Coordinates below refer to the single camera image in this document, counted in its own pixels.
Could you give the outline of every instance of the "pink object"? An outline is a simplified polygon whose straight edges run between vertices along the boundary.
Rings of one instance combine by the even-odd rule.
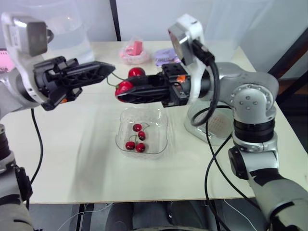
[[[134,42],[134,55],[140,55],[142,52],[142,42],[141,41],[135,41]]]
[[[10,55],[6,50],[0,50],[0,73],[10,72],[14,68]]]
[[[119,53],[125,64],[142,64],[150,59],[150,54],[143,49],[143,42],[139,37],[133,37]]]
[[[125,52],[128,55],[140,55],[142,52],[142,42],[141,41],[134,41],[133,46],[127,46],[125,48]]]

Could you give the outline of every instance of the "purple object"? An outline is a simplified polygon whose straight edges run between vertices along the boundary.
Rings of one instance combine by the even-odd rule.
[[[169,63],[179,63],[180,60],[175,53],[174,49],[163,49],[155,53],[155,64],[156,66],[161,66],[163,64]]]

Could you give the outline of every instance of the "cherry stem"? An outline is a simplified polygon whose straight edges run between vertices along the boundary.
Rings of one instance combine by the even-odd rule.
[[[116,87],[116,85],[113,85],[113,84],[110,84],[110,83],[109,83],[108,77],[106,78],[106,80],[107,80],[107,84],[108,84],[108,85],[113,86],[113,87]]]
[[[147,125],[144,129],[142,129],[143,131],[144,131],[146,128],[148,128],[148,127],[150,126],[150,125],[147,124],[147,123],[141,123],[141,124],[146,124],[146,125]]]
[[[116,74],[114,74],[113,72],[111,73],[112,75],[114,75],[116,78],[120,79],[120,80],[125,80],[123,78],[120,78],[119,76],[117,76]]]
[[[136,136],[137,136],[137,135],[132,135],[132,136],[130,136],[129,139],[128,139],[128,141],[130,141],[130,138],[132,138],[133,136],[135,137],[135,141],[136,141]]]

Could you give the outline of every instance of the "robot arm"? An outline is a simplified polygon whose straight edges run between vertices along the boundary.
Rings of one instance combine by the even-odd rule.
[[[0,120],[9,112],[42,105],[53,110],[60,103],[75,100],[83,86],[103,81],[115,67],[101,62],[79,65],[64,57],[44,61],[52,32],[43,21],[20,13],[3,13],[7,50],[16,68],[0,75]],[[0,229],[33,231],[23,201],[32,188],[24,168],[16,164],[4,125],[0,124]]]
[[[266,73],[250,73],[232,63],[217,63],[220,91],[215,93],[214,72],[212,74],[212,68],[205,68],[212,57],[202,45],[202,28],[196,25],[199,25],[197,20],[185,15],[169,29],[183,68],[174,64],[162,66],[163,71],[156,76],[163,79],[165,91],[156,95],[155,101],[162,101],[163,106],[168,107],[192,103],[196,98],[213,101],[215,94],[218,95],[219,100],[233,110],[235,146],[229,149],[233,173],[248,180],[261,211],[271,223],[271,230],[307,231],[308,192],[278,172],[277,134],[274,132],[278,81]],[[147,82],[147,92],[143,95],[139,90],[145,85],[140,79],[147,82],[147,77],[129,79],[134,87],[117,97],[130,103],[150,103],[146,96],[156,86]],[[132,100],[136,92],[138,101]]]

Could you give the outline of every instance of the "white table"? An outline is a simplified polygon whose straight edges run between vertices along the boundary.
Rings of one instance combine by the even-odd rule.
[[[98,61],[114,64],[115,73],[126,77],[131,66],[122,64],[118,51],[121,42],[93,43]],[[152,53],[169,48],[169,41],[145,42]],[[254,71],[241,49],[234,63]],[[158,68],[153,62],[140,65],[147,74]],[[119,81],[110,76],[110,82]],[[163,109],[169,118],[168,153],[158,160],[139,160],[122,155],[115,144],[120,113],[132,104],[114,97],[115,89],[104,81],[84,88],[72,103],[46,112],[35,109],[44,142],[44,159],[33,184],[32,203],[95,203],[118,201],[155,201],[204,199],[206,166],[212,155],[209,146],[188,133],[183,121],[188,106]],[[138,105],[162,108],[160,103]],[[280,173],[308,189],[308,156],[280,109],[276,116]],[[7,115],[6,126],[11,150],[19,166],[32,176],[39,160],[39,142],[30,111]],[[233,175],[228,149],[221,150],[218,161],[230,180],[247,196],[254,196],[245,180]],[[210,198],[237,198],[240,195],[228,185],[215,165],[209,177]]]

